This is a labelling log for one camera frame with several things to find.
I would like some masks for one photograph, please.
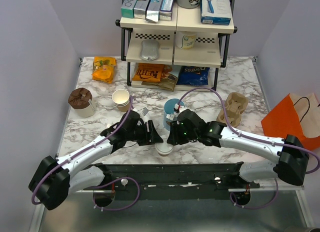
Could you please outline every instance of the checkered pattern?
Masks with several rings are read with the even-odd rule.
[[[153,40],[170,40],[170,35],[156,35],[156,34],[137,33],[135,35],[135,38],[153,39]]]
[[[214,38],[197,38],[195,41],[198,43],[215,43]]]

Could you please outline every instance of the orange snack bag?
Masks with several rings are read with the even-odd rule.
[[[164,64],[139,63],[133,81],[160,82]]]
[[[115,75],[116,59],[111,57],[95,57],[93,61],[92,79],[112,83]]]

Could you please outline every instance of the gray pouch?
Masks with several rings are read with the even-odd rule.
[[[159,57],[159,43],[155,40],[143,40],[140,58],[152,61]]]

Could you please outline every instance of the orange paper bag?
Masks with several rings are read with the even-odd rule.
[[[288,94],[261,121],[265,136],[296,136],[306,149],[320,147],[320,106],[314,93]]]

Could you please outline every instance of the marble countertop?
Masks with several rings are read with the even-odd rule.
[[[94,140],[105,128],[119,122],[124,113],[120,112],[112,102],[112,93],[117,89],[128,89],[133,95],[133,105],[140,109],[147,107],[158,134],[168,136],[162,125],[163,107],[171,98],[180,98],[184,91],[166,91],[160,89],[132,88],[127,86],[127,63],[117,60],[116,75],[112,84],[92,80],[93,58],[84,58],[76,87],[84,87],[91,91],[97,109],[89,118],[79,117],[71,108],[64,131],[59,156],[78,150]],[[238,129],[263,135],[261,120],[267,114],[264,96],[256,76],[256,72],[248,57],[231,57],[227,67],[219,70],[217,91],[223,99],[231,92],[245,95],[249,104],[242,114]],[[221,104],[215,94],[210,92],[192,92],[184,100],[189,109],[207,121],[217,118]],[[256,155],[237,149],[206,147],[200,143],[189,143],[175,146],[173,152],[160,156],[154,145],[122,148],[113,154],[97,160],[106,164],[182,164],[182,163],[235,163],[263,160]]]

